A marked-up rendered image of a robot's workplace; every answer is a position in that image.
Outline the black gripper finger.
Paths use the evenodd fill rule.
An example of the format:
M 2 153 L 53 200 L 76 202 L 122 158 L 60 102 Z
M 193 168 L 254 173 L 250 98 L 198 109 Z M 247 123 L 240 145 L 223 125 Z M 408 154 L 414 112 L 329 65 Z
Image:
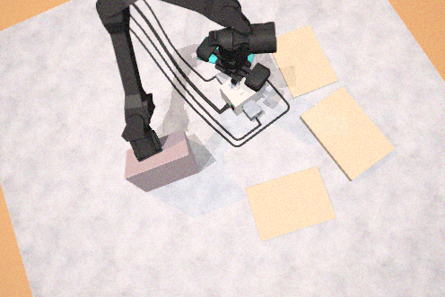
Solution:
M 243 77 L 237 75 L 237 74 L 231 74 L 230 78 L 234 79 L 237 82 L 240 82 Z
M 228 76 L 231 76 L 231 72 L 227 71 L 226 69 L 222 69 L 221 67 L 219 67 L 218 65 L 214 66 L 217 70 L 221 71 L 224 74 L 227 74 Z

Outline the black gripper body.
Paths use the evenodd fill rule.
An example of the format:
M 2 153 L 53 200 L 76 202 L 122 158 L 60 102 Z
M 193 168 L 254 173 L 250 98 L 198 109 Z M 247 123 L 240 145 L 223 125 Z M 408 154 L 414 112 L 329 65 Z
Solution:
M 214 54 L 218 57 L 215 60 L 215 63 L 221 67 L 222 69 L 226 69 L 232 74 L 237 74 L 241 77 L 245 77 L 246 80 L 244 84 L 249 87 L 251 90 L 255 92 L 259 92 L 262 86 L 265 84 L 266 80 L 270 76 L 270 69 L 256 63 L 253 69 L 251 70 L 250 61 L 246 61 L 244 63 L 244 52 L 247 49 L 247 46 L 243 45 L 242 54 L 236 59 L 226 59 L 221 56 L 219 52 L 219 48 L 210 47 L 209 46 L 209 36 L 205 37 L 202 43 L 196 50 L 196 55 L 198 58 L 202 59 L 205 62 L 209 61 L 209 57 Z

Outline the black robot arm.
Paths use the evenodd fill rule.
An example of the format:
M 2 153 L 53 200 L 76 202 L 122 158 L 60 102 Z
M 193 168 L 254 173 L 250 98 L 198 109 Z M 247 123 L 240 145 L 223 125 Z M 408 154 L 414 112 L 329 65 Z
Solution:
M 161 142 L 149 126 L 155 109 L 153 94 L 143 89 L 129 32 L 129 6 L 138 0 L 98 0 L 96 10 L 107 29 L 125 92 L 125 122 L 122 138 L 129 142 L 141 162 L 162 152 Z M 220 30 L 209 31 L 209 46 L 218 46 L 222 57 L 236 59 L 244 52 L 244 63 L 250 54 L 277 52 L 275 22 L 250 23 L 241 11 L 239 0 L 158 0 L 201 13 L 220 24 Z

